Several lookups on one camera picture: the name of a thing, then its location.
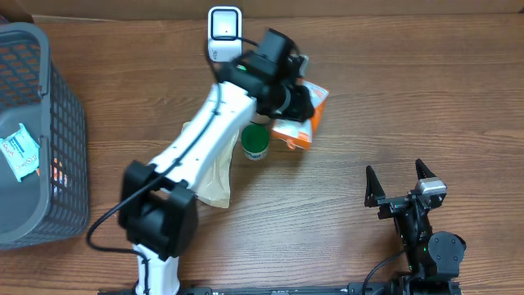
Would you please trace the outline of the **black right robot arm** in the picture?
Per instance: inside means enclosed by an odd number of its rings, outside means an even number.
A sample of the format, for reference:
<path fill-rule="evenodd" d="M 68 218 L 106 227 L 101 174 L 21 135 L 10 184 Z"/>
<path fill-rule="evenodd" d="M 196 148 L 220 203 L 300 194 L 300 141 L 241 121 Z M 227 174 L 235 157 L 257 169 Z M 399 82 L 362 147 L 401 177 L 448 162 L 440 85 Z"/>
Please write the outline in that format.
<path fill-rule="evenodd" d="M 395 273 L 376 294 L 460 294 L 453 279 L 459 277 L 467 244 L 457 234 L 434 232 L 428 213 L 440 207 L 447 195 L 447 185 L 422 160 L 415 161 L 418 181 L 414 189 L 400 197 L 388 197 L 371 166 L 366 167 L 364 205 L 379 209 L 380 220 L 392 219 L 400 236 L 402 249 L 381 261 L 366 276 L 360 292 L 372 294 L 369 281 L 383 266 L 404 255 L 408 272 Z"/>

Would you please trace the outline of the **green lid jar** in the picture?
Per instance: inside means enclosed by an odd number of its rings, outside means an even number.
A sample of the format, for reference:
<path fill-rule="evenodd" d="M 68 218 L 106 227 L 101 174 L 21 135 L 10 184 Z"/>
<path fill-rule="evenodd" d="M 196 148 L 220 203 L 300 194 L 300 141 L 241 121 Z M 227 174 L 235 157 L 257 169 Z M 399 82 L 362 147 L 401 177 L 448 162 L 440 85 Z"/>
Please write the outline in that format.
<path fill-rule="evenodd" d="M 242 131 L 241 143 L 249 160 L 261 160 L 269 152 L 269 131 L 262 125 L 248 125 Z"/>

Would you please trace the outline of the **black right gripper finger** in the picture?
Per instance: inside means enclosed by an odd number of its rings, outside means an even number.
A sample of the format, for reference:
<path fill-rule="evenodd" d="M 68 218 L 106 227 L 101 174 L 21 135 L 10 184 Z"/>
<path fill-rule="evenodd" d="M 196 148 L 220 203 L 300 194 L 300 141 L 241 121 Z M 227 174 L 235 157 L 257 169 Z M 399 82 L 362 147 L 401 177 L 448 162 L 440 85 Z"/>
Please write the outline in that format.
<path fill-rule="evenodd" d="M 371 166 L 366 167 L 366 193 L 364 205 L 377 207 L 378 201 L 386 197 L 385 192 Z"/>
<path fill-rule="evenodd" d="M 418 180 L 434 178 L 436 176 L 420 158 L 418 158 L 415 161 L 415 167 L 417 171 Z"/>

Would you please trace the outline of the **orange white box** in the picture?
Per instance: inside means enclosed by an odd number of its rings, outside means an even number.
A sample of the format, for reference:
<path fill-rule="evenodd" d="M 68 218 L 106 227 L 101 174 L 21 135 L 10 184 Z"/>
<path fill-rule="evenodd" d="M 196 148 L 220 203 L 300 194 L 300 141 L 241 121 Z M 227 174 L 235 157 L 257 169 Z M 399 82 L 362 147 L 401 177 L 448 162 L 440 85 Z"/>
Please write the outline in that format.
<path fill-rule="evenodd" d="M 309 150 L 316 134 L 326 105 L 329 91 L 307 80 L 300 79 L 300 84 L 309 90 L 310 101 L 314 107 L 314 115 L 304 122 L 290 120 L 275 120 L 271 135 L 286 143 L 289 149 Z"/>

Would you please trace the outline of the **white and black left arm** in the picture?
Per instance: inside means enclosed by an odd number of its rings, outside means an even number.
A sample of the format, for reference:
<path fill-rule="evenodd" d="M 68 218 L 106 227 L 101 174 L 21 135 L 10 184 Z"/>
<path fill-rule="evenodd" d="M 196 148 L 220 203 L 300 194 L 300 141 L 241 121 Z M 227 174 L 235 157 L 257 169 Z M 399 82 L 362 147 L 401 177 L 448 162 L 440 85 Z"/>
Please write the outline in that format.
<path fill-rule="evenodd" d="M 293 40 L 267 29 L 254 50 L 213 72 L 203 106 L 162 153 L 126 168 L 118 222 L 139 263 L 135 293 L 178 293 L 177 260 L 197 230 L 196 188 L 241 127 L 255 115 L 295 122 L 314 115 L 298 81 L 306 64 Z"/>

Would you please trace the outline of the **beige plastic bag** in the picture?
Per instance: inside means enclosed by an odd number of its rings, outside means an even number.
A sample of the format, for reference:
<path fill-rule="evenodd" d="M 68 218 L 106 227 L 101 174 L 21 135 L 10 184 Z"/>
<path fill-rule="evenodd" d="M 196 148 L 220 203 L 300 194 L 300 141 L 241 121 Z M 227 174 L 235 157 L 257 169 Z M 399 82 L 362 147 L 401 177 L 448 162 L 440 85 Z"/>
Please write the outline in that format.
<path fill-rule="evenodd" d="M 193 186 L 196 198 L 206 205 L 227 209 L 230 205 L 230 168 L 233 150 L 237 144 L 239 132 L 229 140 L 213 164 L 204 173 L 201 182 Z"/>

